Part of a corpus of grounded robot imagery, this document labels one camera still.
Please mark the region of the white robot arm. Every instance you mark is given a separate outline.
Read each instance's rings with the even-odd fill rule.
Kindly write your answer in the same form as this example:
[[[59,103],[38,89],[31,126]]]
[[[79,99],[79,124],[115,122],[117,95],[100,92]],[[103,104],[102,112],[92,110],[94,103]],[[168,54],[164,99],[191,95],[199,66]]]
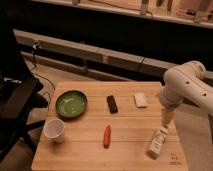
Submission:
[[[183,102],[183,99],[188,99],[213,116],[213,87],[202,81],[205,73],[206,68],[199,61],[176,65],[164,73],[165,85],[159,93],[159,101],[164,107],[163,126],[170,124],[173,110]]]

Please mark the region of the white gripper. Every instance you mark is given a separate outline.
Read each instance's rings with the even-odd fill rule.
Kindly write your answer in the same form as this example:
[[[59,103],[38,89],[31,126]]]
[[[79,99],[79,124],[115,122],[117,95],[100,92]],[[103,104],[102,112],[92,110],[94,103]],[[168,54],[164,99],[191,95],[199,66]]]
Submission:
[[[160,95],[159,101],[161,105],[165,108],[162,111],[162,125],[164,127],[167,127],[173,119],[173,115],[174,115],[173,110],[182,103],[182,100],[178,99],[178,100],[172,101],[172,100],[168,100],[165,96]]]

